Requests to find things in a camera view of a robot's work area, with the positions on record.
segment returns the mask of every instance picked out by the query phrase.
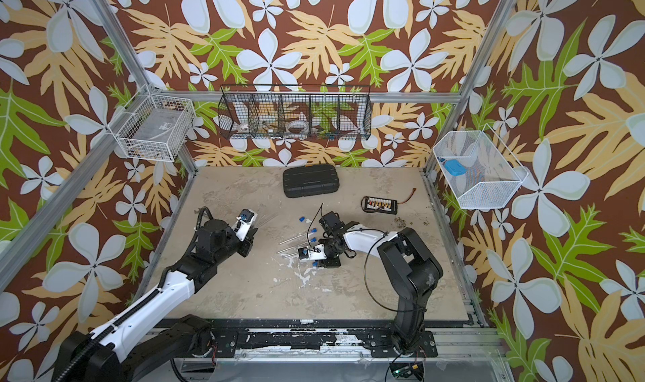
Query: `white wire basket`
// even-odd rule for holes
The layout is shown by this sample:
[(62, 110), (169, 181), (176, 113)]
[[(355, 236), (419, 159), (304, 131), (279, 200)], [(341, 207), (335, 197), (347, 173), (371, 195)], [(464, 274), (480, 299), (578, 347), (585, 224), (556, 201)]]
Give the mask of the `white wire basket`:
[(190, 99), (149, 94), (114, 135), (128, 158), (173, 162), (196, 117)]
[[(504, 141), (491, 132), (495, 142), (485, 131), (464, 130), (448, 132), (432, 147), (462, 209), (502, 209), (529, 175)], [(506, 157), (515, 161), (515, 169)], [(452, 174), (446, 165), (456, 165), (464, 173)]]

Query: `black wire basket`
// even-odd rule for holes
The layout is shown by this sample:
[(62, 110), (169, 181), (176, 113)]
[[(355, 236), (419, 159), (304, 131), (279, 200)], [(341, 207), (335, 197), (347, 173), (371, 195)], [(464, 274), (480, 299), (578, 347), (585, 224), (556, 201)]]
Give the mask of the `black wire basket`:
[(270, 87), (278, 91), (260, 92), (248, 86), (222, 85), (218, 121), (223, 137), (356, 139), (361, 136), (367, 140), (370, 136), (369, 86), (327, 85), (320, 90), (319, 85), (298, 85), (298, 91), (288, 90), (285, 85)]

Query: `black plastic case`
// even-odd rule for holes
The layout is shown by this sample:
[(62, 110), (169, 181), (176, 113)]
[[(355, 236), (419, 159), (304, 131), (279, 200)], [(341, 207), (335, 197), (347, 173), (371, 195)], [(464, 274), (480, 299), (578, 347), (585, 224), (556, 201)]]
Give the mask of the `black plastic case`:
[(339, 186), (336, 168), (327, 163), (289, 168), (283, 172), (283, 187), (288, 198), (334, 193)]

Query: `blue sponge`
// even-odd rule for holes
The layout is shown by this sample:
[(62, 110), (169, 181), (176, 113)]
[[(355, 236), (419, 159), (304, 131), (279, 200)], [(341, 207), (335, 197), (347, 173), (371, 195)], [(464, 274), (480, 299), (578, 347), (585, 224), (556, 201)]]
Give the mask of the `blue sponge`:
[(444, 162), (444, 168), (446, 168), (447, 172), (452, 176), (463, 175), (467, 171), (467, 169), (464, 168), (464, 166), (457, 160), (449, 160)]

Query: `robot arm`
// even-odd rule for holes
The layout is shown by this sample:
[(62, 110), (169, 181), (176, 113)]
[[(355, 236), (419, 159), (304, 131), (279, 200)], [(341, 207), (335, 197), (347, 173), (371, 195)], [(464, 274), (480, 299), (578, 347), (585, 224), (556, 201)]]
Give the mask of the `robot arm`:
[[(426, 244), (412, 228), (385, 233), (354, 221), (345, 224), (334, 212), (325, 214), (320, 225), (327, 238), (313, 249), (300, 248), (300, 259), (314, 260), (320, 267), (338, 267), (344, 252), (376, 255), (377, 251), (392, 287), (399, 294), (392, 344), (399, 353), (415, 352), (424, 331), (428, 299), (443, 276), (441, 265)], [(407, 261), (404, 256), (413, 259)]]
[[(206, 214), (209, 220), (201, 225)], [(199, 291), (217, 273), (217, 266), (235, 253), (246, 257), (257, 229), (256, 214), (242, 210), (233, 229), (199, 211), (196, 231), (186, 252), (166, 268), (157, 287), (130, 308), (88, 335), (74, 332), (60, 347), (54, 381), (133, 381), (177, 355), (207, 350), (210, 325), (186, 316), (175, 327), (137, 347), (141, 339), (173, 308)]]

